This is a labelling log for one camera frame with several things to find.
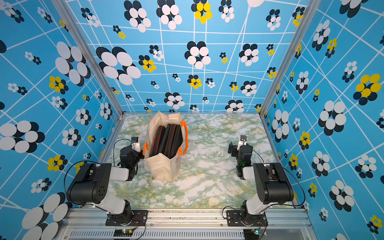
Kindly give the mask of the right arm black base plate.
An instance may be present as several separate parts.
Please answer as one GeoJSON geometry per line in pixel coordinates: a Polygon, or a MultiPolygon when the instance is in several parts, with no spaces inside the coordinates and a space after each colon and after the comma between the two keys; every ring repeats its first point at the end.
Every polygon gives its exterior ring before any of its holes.
{"type": "Polygon", "coordinates": [[[269,225],[266,214],[250,215],[240,210],[228,210],[225,213],[229,227],[267,227],[269,225]]]}

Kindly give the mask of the beige canvas bag orange handles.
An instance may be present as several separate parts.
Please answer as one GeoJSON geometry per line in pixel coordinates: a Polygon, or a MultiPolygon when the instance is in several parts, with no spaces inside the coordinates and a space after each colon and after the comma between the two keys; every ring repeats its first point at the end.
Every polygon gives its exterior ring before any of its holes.
{"type": "Polygon", "coordinates": [[[177,181],[188,147],[188,126],[180,113],[158,112],[150,119],[143,154],[155,180],[177,181]]]}

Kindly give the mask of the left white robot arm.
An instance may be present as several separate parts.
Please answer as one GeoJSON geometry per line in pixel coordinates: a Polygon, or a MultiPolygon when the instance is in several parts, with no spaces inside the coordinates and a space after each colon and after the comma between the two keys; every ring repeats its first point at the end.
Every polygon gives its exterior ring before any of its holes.
{"type": "Polygon", "coordinates": [[[120,151],[120,165],[83,164],[66,189],[69,202],[76,205],[93,205],[107,213],[112,223],[128,226],[143,221],[135,216],[131,204],[108,190],[109,182],[132,181],[138,172],[138,163],[144,156],[139,143],[132,143],[120,151]]]}

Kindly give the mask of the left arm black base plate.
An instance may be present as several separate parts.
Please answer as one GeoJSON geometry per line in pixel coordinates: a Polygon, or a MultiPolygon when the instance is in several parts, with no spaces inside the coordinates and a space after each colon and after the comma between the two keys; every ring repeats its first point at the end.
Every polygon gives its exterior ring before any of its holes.
{"type": "Polygon", "coordinates": [[[148,218],[148,210],[133,210],[119,215],[107,214],[106,226],[144,226],[148,218]]]}

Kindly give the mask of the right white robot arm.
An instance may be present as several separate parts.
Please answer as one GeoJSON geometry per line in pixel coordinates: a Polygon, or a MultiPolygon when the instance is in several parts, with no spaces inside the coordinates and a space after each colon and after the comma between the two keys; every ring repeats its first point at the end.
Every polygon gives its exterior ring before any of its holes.
{"type": "Polygon", "coordinates": [[[237,160],[237,176],[253,180],[257,194],[243,202],[240,210],[228,211],[228,225],[247,227],[268,225],[265,211],[274,205],[283,205],[294,199],[294,190],[280,163],[252,163],[253,147],[245,141],[229,144],[228,153],[237,160]]]}

